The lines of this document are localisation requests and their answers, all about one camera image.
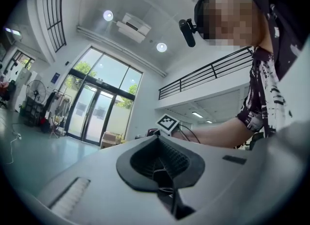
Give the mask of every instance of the hanging clothes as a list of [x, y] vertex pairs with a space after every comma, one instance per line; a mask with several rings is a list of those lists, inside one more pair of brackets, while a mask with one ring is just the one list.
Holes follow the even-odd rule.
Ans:
[[49, 95], [48, 99], [46, 100], [46, 104], [45, 104], [45, 106], [44, 106], [44, 108], [43, 108], [43, 110], [42, 110], [43, 117], [45, 116], [47, 110], [49, 109], [50, 104], [51, 104], [51, 102], [53, 101], [55, 94], [56, 94], [55, 92], [52, 92], [52, 93]]
[[50, 107], [48, 111], [50, 112], [51, 116], [54, 116], [56, 114], [56, 109], [59, 107], [59, 104], [62, 100], [62, 96], [59, 94], [56, 94], [50, 104]]
[[62, 97], [62, 100], [60, 101], [60, 104], [56, 109], [55, 114], [57, 116], [66, 116], [69, 110], [69, 106], [70, 100], [67, 97]]

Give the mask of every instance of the floor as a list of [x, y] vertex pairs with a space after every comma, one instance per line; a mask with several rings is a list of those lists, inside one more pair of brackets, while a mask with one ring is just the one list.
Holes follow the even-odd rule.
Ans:
[[[49, 133], [27, 127], [23, 121], [17, 112], [0, 109], [0, 161], [10, 183], [34, 196], [56, 175], [99, 150], [67, 136], [50, 139]], [[16, 138], [12, 123], [19, 123], [13, 126], [22, 139], [12, 142], [14, 162], [7, 164], [12, 160], [10, 141]]]

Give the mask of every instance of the cable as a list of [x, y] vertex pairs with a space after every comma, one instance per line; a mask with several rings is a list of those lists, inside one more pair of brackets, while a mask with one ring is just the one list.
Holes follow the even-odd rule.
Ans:
[[13, 159], [13, 147], [12, 147], [12, 143], [13, 143], [14, 141], [16, 141], [17, 139], [18, 139], [18, 136], [17, 136], [14, 140], [12, 140], [12, 141], [10, 142], [10, 145], [11, 145], [11, 157], [12, 157], [12, 161], [11, 161], [10, 163], [6, 163], [6, 165], [12, 164], [12, 163], [14, 162], [14, 159]]
[[183, 133], [183, 131], [180, 129], [180, 127], [178, 127], [178, 129], [181, 132], [181, 134], [190, 142], [189, 138]]
[[194, 132], [192, 131], [192, 130], [190, 130], [188, 127], [186, 127], [186, 126], [184, 126], [184, 125], [182, 125], [182, 124], [179, 124], [178, 126], [182, 126], [182, 127], [184, 127], [184, 128], [187, 128], [194, 136], [195, 136], [195, 138], [197, 139], [197, 141], [198, 141], [198, 143], [199, 144], [201, 144], [200, 143], [200, 141], [198, 140], [198, 138], [197, 138], [197, 136], [194, 134]]

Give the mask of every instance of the black rectangular slot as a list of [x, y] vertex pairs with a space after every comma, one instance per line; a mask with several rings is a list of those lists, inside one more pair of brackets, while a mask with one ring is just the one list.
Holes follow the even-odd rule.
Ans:
[[230, 155], [225, 155], [223, 157], [223, 160], [234, 162], [234, 163], [237, 163], [240, 165], [244, 165], [247, 161], [247, 159], [243, 159], [243, 158], [239, 158], [239, 157], [235, 157], [235, 156], [230, 156]]

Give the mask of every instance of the railing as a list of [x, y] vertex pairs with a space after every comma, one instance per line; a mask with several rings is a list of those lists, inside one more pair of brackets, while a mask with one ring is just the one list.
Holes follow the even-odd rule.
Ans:
[[55, 52], [66, 45], [62, 24], [62, 0], [43, 0], [45, 23]]
[[159, 89], [159, 100], [251, 66], [252, 54], [246, 47], [213, 61]]

